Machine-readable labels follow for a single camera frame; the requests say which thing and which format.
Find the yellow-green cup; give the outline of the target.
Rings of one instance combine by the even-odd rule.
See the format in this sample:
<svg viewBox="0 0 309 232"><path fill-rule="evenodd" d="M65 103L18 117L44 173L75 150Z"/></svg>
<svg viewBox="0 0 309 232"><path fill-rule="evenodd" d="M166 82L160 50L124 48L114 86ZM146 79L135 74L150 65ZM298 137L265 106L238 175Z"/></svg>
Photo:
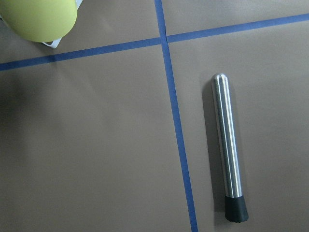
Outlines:
<svg viewBox="0 0 309 232"><path fill-rule="evenodd" d="M2 0L0 17L14 33L32 42L67 35L77 19L74 0Z"/></svg>

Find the steel muddler black tip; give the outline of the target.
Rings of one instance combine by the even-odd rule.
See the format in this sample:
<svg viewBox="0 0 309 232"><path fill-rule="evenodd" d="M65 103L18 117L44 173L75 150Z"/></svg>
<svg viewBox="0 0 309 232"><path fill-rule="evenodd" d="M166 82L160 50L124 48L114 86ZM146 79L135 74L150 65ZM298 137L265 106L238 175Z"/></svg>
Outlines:
<svg viewBox="0 0 309 232"><path fill-rule="evenodd" d="M225 186L225 218L233 223L249 219L242 191L229 81L225 74L212 77L212 92Z"/></svg>

